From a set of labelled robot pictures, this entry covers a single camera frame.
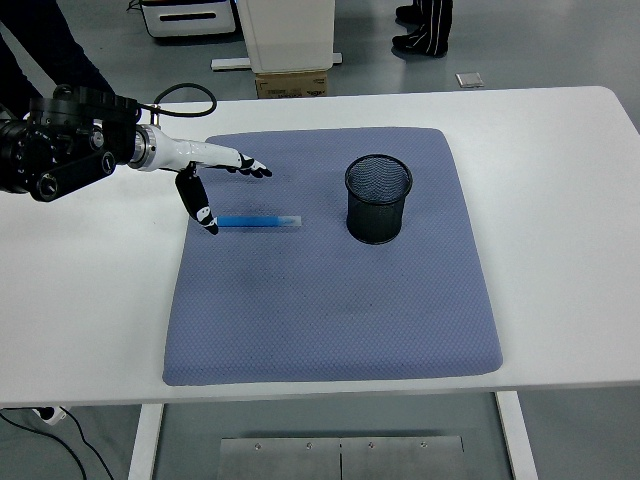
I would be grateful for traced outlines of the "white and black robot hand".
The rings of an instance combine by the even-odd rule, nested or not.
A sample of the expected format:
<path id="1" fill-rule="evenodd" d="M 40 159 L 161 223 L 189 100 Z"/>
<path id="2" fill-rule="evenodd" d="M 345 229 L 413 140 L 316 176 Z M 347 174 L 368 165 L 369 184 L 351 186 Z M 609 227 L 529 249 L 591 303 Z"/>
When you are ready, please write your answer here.
<path id="1" fill-rule="evenodd" d="M 230 147 L 172 139 L 156 127 L 150 128 L 149 138 L 155 144 L 149 149 L 149 157 L 143 169 L 175 172 L 175 185 L 187 213 L 213 235 L 219 231 L 217 217 L 211 211 L 198 169 L 222 169 L 255 178 L 272 176 L 272 172 L 264 164 Z"/>

